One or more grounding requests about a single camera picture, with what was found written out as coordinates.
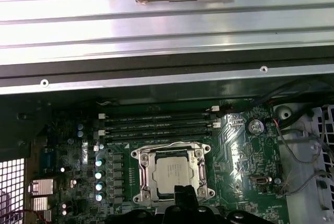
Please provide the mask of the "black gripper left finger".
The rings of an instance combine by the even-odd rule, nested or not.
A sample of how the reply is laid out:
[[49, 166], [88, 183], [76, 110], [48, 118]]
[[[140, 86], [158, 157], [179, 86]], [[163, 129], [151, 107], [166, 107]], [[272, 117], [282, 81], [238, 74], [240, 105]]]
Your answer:
[[124, 223], [185, 223], [186, 222], [186, 187], [174, 187], [175, 204], [167, 207], [163, 213], [152, 214], [143, 209], [136, 209], [124, 215]]

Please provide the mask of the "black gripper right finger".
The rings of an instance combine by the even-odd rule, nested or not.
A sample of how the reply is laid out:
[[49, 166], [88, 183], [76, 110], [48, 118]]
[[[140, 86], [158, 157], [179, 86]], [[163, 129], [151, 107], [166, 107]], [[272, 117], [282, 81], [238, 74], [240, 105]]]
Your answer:
[[186, 217], [193, 223], [265, 223], [265, 219], [241, 210], [232, 211], [226, 217], [222, 217], [212, 209], [199, 205], [192, 186], [186, 186], [185, 192]]

